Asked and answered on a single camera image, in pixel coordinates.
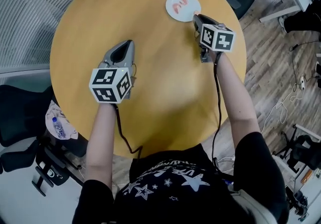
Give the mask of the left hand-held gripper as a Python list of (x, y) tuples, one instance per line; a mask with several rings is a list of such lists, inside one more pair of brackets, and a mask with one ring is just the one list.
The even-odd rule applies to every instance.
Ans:
[(99, 66), (93, 69), (89, 89), (98, 103), (120, 104), (130, 99), (135, 81), (135, 46), (132, 40), (108, 50)]

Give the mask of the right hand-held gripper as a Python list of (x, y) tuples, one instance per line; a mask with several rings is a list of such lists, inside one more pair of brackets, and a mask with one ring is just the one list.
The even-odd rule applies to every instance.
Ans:
[(212, 62), (209, 51), (231, 52), (236, 40), (236, 33), (220, 23), (203, 14), (194, 14), (193, 25), (195, 40), (201, 48), (200, 59), (202, 63)]

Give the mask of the small white plate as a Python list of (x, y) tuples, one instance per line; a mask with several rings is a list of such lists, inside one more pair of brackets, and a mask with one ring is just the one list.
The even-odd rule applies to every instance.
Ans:
[(191, 22), (195, 12), (201, 11), (201, 4), (198, 0), (166, 0), (165, 8), (174, 20)]

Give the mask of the person's right forearm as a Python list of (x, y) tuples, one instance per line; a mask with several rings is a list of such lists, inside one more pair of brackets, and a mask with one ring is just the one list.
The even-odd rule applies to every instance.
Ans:
[(231, 124), (234, 147), (249, 133), (260, 132), (252, 99), (224, 53), (211, 53), (225, 108)]

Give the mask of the person's left forearm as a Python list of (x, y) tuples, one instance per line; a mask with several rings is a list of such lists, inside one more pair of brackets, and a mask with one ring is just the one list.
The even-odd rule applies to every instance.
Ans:
[(100, 104), (86, 151), (86, 180), (97, 180), (112, 188), (112, 161), (116, 112), (111, 104)]

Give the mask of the beige crumpled cloth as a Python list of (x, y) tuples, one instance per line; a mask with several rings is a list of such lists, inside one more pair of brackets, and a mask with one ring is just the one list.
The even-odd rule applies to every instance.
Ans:
[(63, 112), (61, 111), (60, 107), (54, 103), (53, 101), (50, 102), (49, 108), (45, 115), (45, 124), (46, 128), (51, 135), (58, 139), (58, 136), (53, 128), (52, 118), (56, 117), (62, 124), (63, 129), (66, 134), (66, 139), (64, 140), (76, 140), (78, 139), (78, 132), (75, 128), (69, 123)]

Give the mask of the clear water bottle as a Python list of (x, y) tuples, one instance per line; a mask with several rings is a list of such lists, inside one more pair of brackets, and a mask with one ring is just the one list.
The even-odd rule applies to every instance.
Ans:
[(66, 134), (61, 122), (56, 117), (53, 117), (52, 123), (53, 123), (53, 128), (58, 136), (58, 139), (61, 139), (61, 140), (66, 139)]

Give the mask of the person's black star shirt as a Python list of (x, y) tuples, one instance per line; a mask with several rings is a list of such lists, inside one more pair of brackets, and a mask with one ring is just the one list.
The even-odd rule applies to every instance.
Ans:
[(246, 135), (235, 154), (232, 190), (201, 145), (133, 163), (116, 195), (88, 180), (72, 224), (287, 224), (285, 184), (261, 133)]

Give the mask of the black swivel chair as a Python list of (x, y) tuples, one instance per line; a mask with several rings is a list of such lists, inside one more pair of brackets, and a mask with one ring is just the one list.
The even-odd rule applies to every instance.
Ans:
[(298, 173), (295, 165), (301, 162), (308, 166), (312, 171), (321, 169), (321, 142), (314, 142), (309, 135), (295, 136), (296, 130), (289, 140), (285, 132), (281, 132), (286, 141), (286, 146), (279, 152), (273, 151), (273, 155), (286, 159), (289, 150), (289, 159), (287, 165), (294, 172)]

